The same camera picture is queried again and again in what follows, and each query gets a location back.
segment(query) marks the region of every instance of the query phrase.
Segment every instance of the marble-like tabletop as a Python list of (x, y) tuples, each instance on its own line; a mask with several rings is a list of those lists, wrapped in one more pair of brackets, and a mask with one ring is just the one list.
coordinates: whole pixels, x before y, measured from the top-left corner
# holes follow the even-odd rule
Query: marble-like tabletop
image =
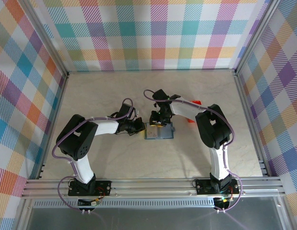
[[(71, 74), (57, 118), (51, 143), (74, 114), (86, 118), (107, 116), (130, 97), (144, 122), (149, 121), (153, 102), (145, 89), (163, 89), (204, 106), (218, 104), (236, 133), (228, 148), (230, 169), (240, 176), (261, 176), (261, 169), (243, 113), (238, 91), (229, 70), (91, 72)], [(96, 136), (88, 153), (97, 178), (208, 177), (211, 168), (208, 148), (196, 124), (174, 116), (174, 139), (144, 140), (144, 132)], [(57, 155), (63, 155), (59, 149)], [(69, 164), (48, 153), (43, 179), (72, 175)]]

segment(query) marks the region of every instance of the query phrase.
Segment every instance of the orange object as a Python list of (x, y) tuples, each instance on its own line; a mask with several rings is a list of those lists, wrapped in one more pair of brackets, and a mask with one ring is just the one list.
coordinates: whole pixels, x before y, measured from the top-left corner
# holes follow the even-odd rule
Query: orange object
[[(195, 103), (195, 104), (202, 104), (201, 101), (191, 101), (191, 102), (193, 102), (193, 103)], [(190, 119), (188, 119), (188, 118), (187, 118), (187, 121), (188, 121), (189, 123), (195, 123), (193, 120), (190, 120)]]

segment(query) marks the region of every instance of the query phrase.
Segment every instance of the plaid wall panel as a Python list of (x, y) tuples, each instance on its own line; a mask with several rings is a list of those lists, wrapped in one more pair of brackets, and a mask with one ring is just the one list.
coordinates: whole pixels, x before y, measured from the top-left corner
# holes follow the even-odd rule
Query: plaid wall panel
[(0, 230), (37, 172), (61, 76), (17, 0), (0, 0)]
[(269, 0), (31, 0), (71, 71), (228, 68)]
[(297, 0), (282, 0), (241, 80), (273, 175), (297, 221)]
[(238, 54), (238, 58), (236, 59), (235, 64), (234, 64), (234, 69), (237, 68), (237, 66), (238, 66), (238, 64), (239, 64), (239, 62), (240, 62), (246, 48), (248, 47), (248, 45), (249, 45), (249, 43), (251, 41), (251, 38), (252, 38), (254, 32), (257, 29), (257, 26), (259, 25), (259, 22), (260, 22), (260, 20), (261, 20), (261, 18), (263, 16), (263, 14), (265, 13), (265, 11), (266, 11), (266, 9), (267, 9), (267, 7), (269, 5), (269, 3), (270, 3), (270, 0), (265, 0), (264, 1), (264, 4), (263, 4), (262, 8), (260, 9), (259, 14), (257, 15), (256, 20), (255, 20), (255, 22), (254, 22), (254, 24), (253, 24), (247, 38), (244, 41), (244, 44), (243, 44), (243, 46), (242, 46), (242, 48), (241, 48), (241, 50), (240, 50), (240, 52)]

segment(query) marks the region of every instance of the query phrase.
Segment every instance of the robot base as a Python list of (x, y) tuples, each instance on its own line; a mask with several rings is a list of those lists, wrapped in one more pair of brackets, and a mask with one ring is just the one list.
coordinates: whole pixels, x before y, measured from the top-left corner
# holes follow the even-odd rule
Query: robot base
[(197, 195), (211, 195), (211, 194), (231, 195), (232, 193), (239, 194), (238, 183), (237, 183), (237, 180), (235, 179), (232, 179), (226, 186), (223, 187), (221, 191), (216, 190), (211, 185), (211, 180), (209, 179), (195, 179), (195, 188), (196, 188)]
[(71, 181), (68, 196), (109, 196), (110, 190), (111, 181), (98, 181), (94, 176), (87, 184), (76, 179)]

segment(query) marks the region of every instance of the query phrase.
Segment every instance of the vent grille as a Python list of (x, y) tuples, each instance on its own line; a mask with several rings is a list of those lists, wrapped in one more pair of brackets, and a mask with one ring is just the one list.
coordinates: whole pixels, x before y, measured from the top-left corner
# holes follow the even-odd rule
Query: vent grille
[[(69, 205), (77, 206), (77, 199), (66, 201)], [(34, 208), (62, 208), (67, 207), (60, 199), (38, 199), (34, 202)]]
[[(77, 199), (67, 201), (73, 207), (77, 206)], [(197, 198), (156, 198), (156, 199), (140, 199), (140, 198), (113, 198), (104, 199), (98, 205), (102, 207), (132, 207), (132, 208), (171, 208), (171, 207), (213, 207), (214, 200), (209, 197)], [(34, 208), (64, 208), (67, 207), (60, 199), (38, 199), (34, 202)]]
[(213, 198), (196, 199), (105, 199), (100, 207), (211, 207)]

